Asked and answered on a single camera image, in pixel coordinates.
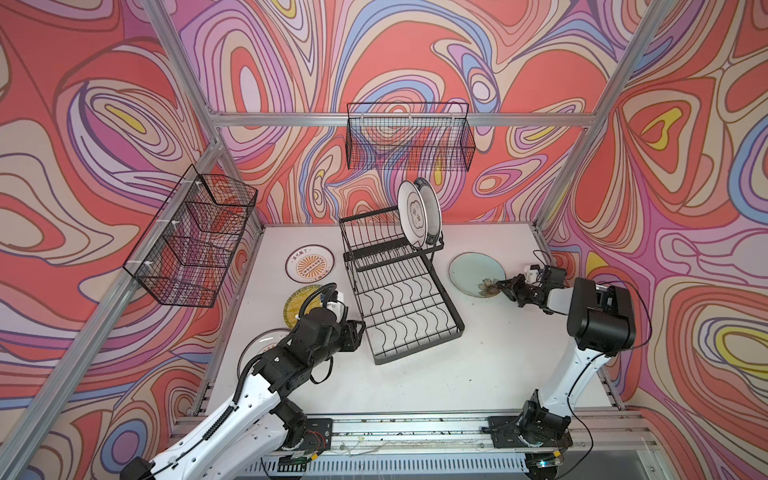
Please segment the pale green flower plate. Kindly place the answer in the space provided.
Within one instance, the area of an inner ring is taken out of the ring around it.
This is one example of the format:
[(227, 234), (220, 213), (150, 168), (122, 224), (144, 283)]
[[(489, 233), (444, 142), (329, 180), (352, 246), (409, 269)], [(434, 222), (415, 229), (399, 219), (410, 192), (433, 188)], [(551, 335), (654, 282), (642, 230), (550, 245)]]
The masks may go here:
[(491, 298), (501, 290), (498, 283), (506, 279), (502, 265), (479, 252), (465, 252), (450, 263), (449, 278), (462, 293), (475, 298)]

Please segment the black metal dish rack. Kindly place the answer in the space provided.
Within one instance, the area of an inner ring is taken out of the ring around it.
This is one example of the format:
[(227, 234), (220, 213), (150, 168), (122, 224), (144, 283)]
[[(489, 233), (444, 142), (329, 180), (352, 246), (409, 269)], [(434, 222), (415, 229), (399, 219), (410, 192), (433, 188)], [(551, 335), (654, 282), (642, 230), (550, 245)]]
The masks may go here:
[(338, 221), (344, 266), (374, 363), (384, 365), (462, 336), (465, 324), (443, 286), (434, 256), (403, 233), (396, 207)]

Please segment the green rimmed white plate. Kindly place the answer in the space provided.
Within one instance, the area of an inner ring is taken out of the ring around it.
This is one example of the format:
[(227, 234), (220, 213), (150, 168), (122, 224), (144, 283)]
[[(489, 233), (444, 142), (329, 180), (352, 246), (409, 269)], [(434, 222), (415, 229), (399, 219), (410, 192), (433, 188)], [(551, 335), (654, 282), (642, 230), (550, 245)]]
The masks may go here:
[(419, 177), (414, 181), (414, 184), (424, 202), (427, 220), (426, 244), (432, 246), (438, 242), (442, 233), (441, 207), (436, 192), (428, 180)]

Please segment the white plate with clover emblem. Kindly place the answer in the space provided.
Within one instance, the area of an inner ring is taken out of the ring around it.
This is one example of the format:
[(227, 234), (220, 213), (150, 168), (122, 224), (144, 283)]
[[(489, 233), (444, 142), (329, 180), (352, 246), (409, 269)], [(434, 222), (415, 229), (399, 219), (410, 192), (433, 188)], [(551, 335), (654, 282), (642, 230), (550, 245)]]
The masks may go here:
[(398, 189), (397, 208), (401, 229), (408, 242), (422, 249), (427, 240), (427, 218), (424, 200), (413, 182), (403, 181)]

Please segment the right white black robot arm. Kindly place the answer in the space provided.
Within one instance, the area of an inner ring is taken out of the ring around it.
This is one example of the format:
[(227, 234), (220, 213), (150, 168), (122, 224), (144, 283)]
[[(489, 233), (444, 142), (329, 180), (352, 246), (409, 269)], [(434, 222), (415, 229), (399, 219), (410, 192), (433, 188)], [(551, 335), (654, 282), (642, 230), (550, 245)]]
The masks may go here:
[(636, 325), (630, 292), (577, 278), (571, 287), (534, 285), (524, 274), (496, 283), (519, 307), (536, 305), (546, 314), (561, 314), (570, 337), (546, 384), (534, 390), (520, 415), (495, 426), (495, 435), (540, 447), (561, 440), (574, 418), (573, 407), (597, 371), (611, 358), (634, 347)]

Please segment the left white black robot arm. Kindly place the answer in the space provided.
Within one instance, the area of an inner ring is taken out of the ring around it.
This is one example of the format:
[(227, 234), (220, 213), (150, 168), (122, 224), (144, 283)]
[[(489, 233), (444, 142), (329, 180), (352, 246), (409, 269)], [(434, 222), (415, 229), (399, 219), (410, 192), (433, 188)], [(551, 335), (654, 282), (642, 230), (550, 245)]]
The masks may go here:
[(289, 395), (334, 354), (360, 347), (366, 324), (347, 314), (332, 302), (301, 315), (286, 337), (245, 364), (227, 402), (153, 459), (131, 460), (119, 477), (233, 479), (248, 463), (299, 444), (307, 417)]

